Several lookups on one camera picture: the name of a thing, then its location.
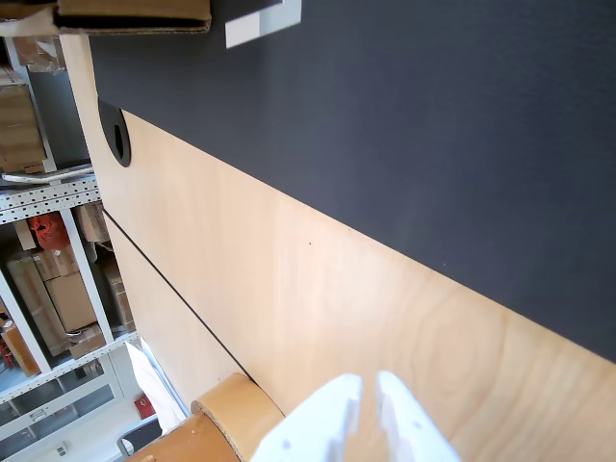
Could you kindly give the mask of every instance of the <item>red object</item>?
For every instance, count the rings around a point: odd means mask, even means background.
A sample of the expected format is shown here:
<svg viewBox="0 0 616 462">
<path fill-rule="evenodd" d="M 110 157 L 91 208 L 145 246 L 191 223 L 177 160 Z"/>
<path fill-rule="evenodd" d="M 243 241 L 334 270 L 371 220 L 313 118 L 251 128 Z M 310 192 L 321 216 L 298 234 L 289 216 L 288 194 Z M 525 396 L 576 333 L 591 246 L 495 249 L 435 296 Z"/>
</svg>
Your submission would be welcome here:
<svg viewBox="0 0 616 462">
<path fill-rule="evenodd" d="M 9 350 L 9 347 L 7 346 L 6 342 L 2 339 L 0 339 L 0 351 L 2 352 L 2 359 L 4 359 L 4 364 L 7 366 L 7 368 L 14 368 L 15 364 L 13 363 L 12 359 L 13 354 Z"/>
<path fill-rule="evenodd" d="M 137 406 L 137 410 L 139 411 L 139 415 L 141 416 L 142 420 L 156 414 L 152 403 L 146 395 L 143 395 L 141 398 L 136 400 L 135 405 Z"/>
<path fill-rule="evenodd" d="M 28 223 L 37 233 L 38 244 L 45 250 L 62 250 L 70 244 L 59 212 L 28 218 Z"/>
</svg>

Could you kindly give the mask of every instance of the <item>cardboard box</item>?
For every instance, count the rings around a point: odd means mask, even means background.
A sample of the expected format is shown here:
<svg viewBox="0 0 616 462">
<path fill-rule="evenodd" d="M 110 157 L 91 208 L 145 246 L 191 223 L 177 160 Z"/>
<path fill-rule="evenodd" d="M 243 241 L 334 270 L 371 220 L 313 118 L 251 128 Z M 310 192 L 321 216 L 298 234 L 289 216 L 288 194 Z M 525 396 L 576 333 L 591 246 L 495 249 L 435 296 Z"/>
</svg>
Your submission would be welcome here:
<svg viewBox="0 0 616 462">
<path fill-rule="evenodd" d="M 32 257 L 14 257 L 7 267 L 51 354 L 57 356 L 66 351 L 69 346 L 66 331 Z"/>
<path fill-rule="evenodd" d="M 30 72 L 57 74 L 66 70 L 59 36 L 16 37 L 13 43 L 19 63 Z"/>
<path fill-rule="evenodd" d="M 96 321 L 81 273 L 73 272 L 68 276 L 51 279 L 45 282 L 45 287 L 66 332 L 81 329 Z"/>
<path fill-rule="evenodd" d="M 17 360 L 17 364 L 24 371 L 26 376 L 40 373 L 39 365 L 32 356 L 30 349 L 19 333 L 19 329 L 13 321 L 7 321 L 3 326 L 2 340 L 7 343 L 7 347 Z"/>
<path fill-rule="evenodd" d="M 0 3 L 0 36 L 207 32 L 209 0 L 58 0 Z"/>
<path fill-rule="evenodd" d="M 32 254 L 32 259 L 43 281 L 79 271 L 79 265 L 70 245 L 63 250 L 40 250 Z"/>
<path fill-rule="evenodd" d="M 119 321 L 122 323 L 127 331 L 135 330 L 135 321 L 133 320 L 133 313 L 131 312 L 131 306 L 128 303 L 128 297 L 124 290 L 124 283 L 122 282 L 122 276 L 119 273 L 117 267 L 117 261 L 115 259 L 105 262 L 103 265 L 103 273 L 107 279 L 107 283 L 111 288 L 113 295 L 113 302 Z"/>
<path fill-rule="evenodd" d="M 18 221 L 14 221 L 13 226 L 15 227 L 15 231 L 17 233 L 17 237 L 19 238 L 21 248 L 23 248 L 24 250 L 37 248 L 35 238 L 33 238 L 32 231 L 30 231 L 30 226 L 28 226 L 28 220 L 19 219 Z"/>
<path fill-rule="evenodd" d="M 97 323 L 93 324 L 79 335 L 71 336 L 70 342 L 73 344 L 70 347 L 70 354 L 74 359 L 79 359 L 106 345 L 103 333 Z"/>
<path fill-rule="evenodd" d="M 43 281 L 60 277 L 60 270 L 51 250 L 42 250 L 32 254 L 32 259 L 37 266 L 38 274 Z"/>
<path fill-rule="evenodd" d="M 51 253 L 60 276 L 68 276 L 79 271 L 79 265 L 77 265 L 73 248 L 70 245 L 62 250 L 52 250 Z"/>
<path fill-rule="evenodd" d="M 86 241 L 104 243 L 109 240 L 107 224 L 103 217 L 103 203 L 100 200 L 75 207 L 75 215 Z"/>
<path fill-rule="evenodd" d="M 12 69 L 0 67 L 0 167 L 39 168 L 45 159 L 30 91 Z"/>
</svg>

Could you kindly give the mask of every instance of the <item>dark gray surface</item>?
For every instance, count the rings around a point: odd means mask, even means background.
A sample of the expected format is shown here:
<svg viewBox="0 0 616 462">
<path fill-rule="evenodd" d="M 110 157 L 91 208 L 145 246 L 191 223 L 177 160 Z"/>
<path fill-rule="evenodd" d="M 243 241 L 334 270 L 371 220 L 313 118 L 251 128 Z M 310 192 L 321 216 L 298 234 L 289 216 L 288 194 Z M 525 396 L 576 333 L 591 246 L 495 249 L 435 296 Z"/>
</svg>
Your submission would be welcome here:
<svg viewBox="0 0 616 462">
<path fill-rule="evenodd" d="M 215 0 L 210 3 L 210 7 L 212 17 L 224 17 L 225 21 L 230 21 L 280 3 L 282 0 Z"/>
<path fill-rule="evenodd" d="M 134 454 L 138 450 L 145 448 L 162 434 L 163 430 L 161 429 L 156 414 L 143 419 L 141 422 L 122 433 L 115 441 L 122 454 L 119 460 L 126 460 L 131 456 L 122 440 L 128 440 L 130 442 L 133 446 L 132 453 Z"/>
<path fill-rule="evenodd" d="M 68 73 L 30 72 L 38 110 L 58 168 L 90 160 Z"/>
<path fill-rule="evenodd" d="M 616 359 L 613 1 L 304 0 L 228 51 L 222 22 L 91 38 L 100 97 Z"/>
</svg>

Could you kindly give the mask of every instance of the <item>light wood tabletop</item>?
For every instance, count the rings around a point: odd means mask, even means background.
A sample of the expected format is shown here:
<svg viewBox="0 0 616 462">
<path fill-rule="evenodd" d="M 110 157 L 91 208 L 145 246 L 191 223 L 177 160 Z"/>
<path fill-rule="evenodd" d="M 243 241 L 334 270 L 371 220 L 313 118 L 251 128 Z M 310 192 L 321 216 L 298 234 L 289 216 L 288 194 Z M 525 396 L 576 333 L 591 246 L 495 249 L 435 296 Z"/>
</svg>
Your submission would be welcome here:
<svg viewBox="0 0 616 462">
<path fill-rule="evenodd" d="M 284 413 L 362 375 L 347 460 L 385 460 L 380 370 L 463 460 L 616 460 L 614 364 L 130 114 L 122 167 L 88 39 L 62 43 L 138 331 L 185 403 L 240 369 L 198 316 Z"/>
</svg>

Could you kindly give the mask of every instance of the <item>brown packing tape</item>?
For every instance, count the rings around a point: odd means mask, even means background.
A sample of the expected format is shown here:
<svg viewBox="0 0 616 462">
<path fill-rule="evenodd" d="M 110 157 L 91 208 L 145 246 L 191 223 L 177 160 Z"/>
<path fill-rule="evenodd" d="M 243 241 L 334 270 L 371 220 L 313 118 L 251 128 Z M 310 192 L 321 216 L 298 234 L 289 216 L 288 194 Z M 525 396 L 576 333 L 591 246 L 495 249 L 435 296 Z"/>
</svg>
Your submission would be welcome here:
<svg viewBox="0 0 616 462">
<path fill-rule="evenodd" d="M 169 434 L 135 452 L 127 462 L 237 462 L 239 459 L 207 416 L 188 417 Z"/>
<path fill-rule="evenodd" d="M 284 419 L 270 397 L 238 373 L 193 401 L 191 412 L 208 416 L 241 461 L 250 460 L 263 437 Z"/>
<path fill-rule="evenodd" d="M 18 154 L 18 149 L 29 148 L 39 144 L 39 129 L 33 123 L 16 122 L 11 127 L 0 128 L 0 146 L 12 149 Z"/>
<path fill-rule="evenodd" d="M 7 150 L 0 145 L 0 167 L 21 166 L 21 168 L 38 166 L 42 164 L 41 150 L 36 145 L 22 145 L 17 149 Z"/>
<path fill-rule="evenodd" d="M 0 101 L 3 107 L 21 106 L 24 96 L 30 96 L 28 86 L 25 82 L 14 82 L 10 74 L 5 77 L 4 85 L 0 85 Z"/>
<path fill-rule="evenodd" d="M 24 166 L 24 165 L 16 165 L 16 164 L 0 164 L 0 167 L 7 173 L 11 173 L 13 171 L 21 171 L 21 170 L 24 170 L 24 171 L 28 170 L 26 171 L 26 173 L 44 171 L 44 166 L 42 163 L 36 164 L 33 166 Z"/>
<path fill-rule="evenodd" d="M 16 120 L 32 119 L 33 113 L 31 108 L 25 107 L 23 104 L 18 104 L 9 111 L 5 111 L 1 104 L 2 102 L 4 101 L 0 99 L 0 130 L 3 130 L 6 126 L 12 125 Z"/>
</svg>

